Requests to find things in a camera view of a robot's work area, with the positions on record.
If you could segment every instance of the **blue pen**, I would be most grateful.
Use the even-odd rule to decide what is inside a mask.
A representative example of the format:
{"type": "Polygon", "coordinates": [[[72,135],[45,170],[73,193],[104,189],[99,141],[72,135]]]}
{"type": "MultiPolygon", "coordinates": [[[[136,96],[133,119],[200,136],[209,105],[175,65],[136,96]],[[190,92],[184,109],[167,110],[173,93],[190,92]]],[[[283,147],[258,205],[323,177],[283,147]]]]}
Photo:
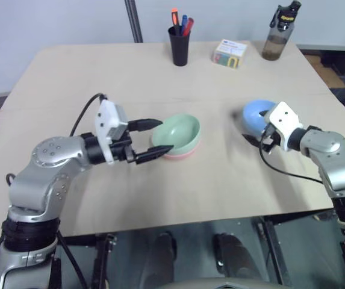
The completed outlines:
{"type": "Polygon", "coordinates": [[[183,15],[182,27],[181,27],[181,30],[180,30],[180,35],[183,35],[184,29],[185,29],[186,26],[187,26],[187,15],[183,15]]]}

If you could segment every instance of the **green bowl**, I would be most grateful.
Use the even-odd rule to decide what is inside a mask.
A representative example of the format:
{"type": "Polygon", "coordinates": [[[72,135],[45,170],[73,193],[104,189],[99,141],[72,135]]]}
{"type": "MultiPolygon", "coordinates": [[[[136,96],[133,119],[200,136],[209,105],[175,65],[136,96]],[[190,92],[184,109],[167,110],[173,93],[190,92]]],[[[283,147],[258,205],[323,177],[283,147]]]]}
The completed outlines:
{"type": "Polygon", "coordinates": [[[152,135],[154,146],[173,145],[168,155],[184,155],[199,143],[200,123],[189,114],[176,114],[155,128],[152,135]]]}

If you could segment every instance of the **water bottle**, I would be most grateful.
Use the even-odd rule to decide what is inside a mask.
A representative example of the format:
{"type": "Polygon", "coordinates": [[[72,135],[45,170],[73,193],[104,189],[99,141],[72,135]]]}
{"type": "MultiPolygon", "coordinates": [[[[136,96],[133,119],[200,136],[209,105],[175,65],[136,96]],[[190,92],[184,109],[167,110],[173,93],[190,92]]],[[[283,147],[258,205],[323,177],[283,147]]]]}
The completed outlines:
{"type": "Polygon", "coordinates": [[[277,60],[287,40],[294,30],[294,20],[301,6],[299,1],[293,1],[290,6],[278,5],[273,20],[270,22],[270,32],[262,51],[262,57],[267,60],[277,60]]]}

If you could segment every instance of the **red pen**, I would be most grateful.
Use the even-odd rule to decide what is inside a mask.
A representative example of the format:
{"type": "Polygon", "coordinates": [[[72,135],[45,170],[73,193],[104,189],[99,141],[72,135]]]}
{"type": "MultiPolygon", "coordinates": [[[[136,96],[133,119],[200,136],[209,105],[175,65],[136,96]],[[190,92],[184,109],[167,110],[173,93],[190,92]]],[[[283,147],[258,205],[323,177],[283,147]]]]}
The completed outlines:
{"type": "Polygon", "coordinates": [[[175,27],[175,35],[180,36],[178,9],[176,8],[172,9],[171,15],[172,15],[172,23],[173,23],[173,26],[175,27]]]}
{"type": "Polygon", "coordinates": [[[187,36],[190,33],[192,25],[194,25],[194,19],[188,18],[187,26],[185,27],[185,30],[182,36],[187,36]]]}

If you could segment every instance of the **pen holder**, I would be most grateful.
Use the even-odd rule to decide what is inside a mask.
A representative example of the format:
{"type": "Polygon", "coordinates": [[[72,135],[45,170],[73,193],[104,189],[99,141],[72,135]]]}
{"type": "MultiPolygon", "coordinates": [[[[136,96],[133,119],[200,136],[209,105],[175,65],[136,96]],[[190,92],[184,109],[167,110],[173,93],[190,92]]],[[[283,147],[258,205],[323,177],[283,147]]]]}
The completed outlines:
{"type": "Polygon", "coordinates": [[[168,34],[170,35],[174,65],[185,66],[188,60],[188,44],[190,42],[191,32],[187,36],[180,36],[175,34],[175,27],[170,27],[168,34]]]}

